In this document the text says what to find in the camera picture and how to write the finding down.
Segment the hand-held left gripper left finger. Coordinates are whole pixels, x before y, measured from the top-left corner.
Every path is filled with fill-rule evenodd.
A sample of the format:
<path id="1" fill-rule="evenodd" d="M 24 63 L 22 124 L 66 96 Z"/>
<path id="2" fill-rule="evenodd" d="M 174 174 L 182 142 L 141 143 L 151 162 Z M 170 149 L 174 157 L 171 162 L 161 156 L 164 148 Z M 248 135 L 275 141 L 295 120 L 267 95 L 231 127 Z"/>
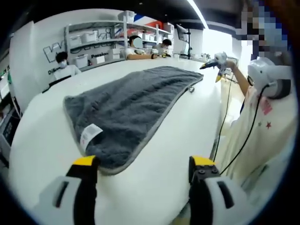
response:
<path id="1" fill-rule="evenodd" d="M 94 225 L 99 159 L 75 160 L 39 194 L 32 215 L 41 225 Z"/>

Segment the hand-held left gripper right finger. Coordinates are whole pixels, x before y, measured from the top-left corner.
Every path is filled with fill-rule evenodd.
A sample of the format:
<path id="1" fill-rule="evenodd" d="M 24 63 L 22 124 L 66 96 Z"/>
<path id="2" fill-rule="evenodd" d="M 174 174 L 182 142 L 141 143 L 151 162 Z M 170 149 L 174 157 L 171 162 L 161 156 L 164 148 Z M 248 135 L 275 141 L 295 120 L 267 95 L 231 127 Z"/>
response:
<path id="1" fill-rule="evenodd" d="M 188 179 L 191 225 L 243 225 L 253 212 L 242 188 L 210 159 L 190 156 Z"/>

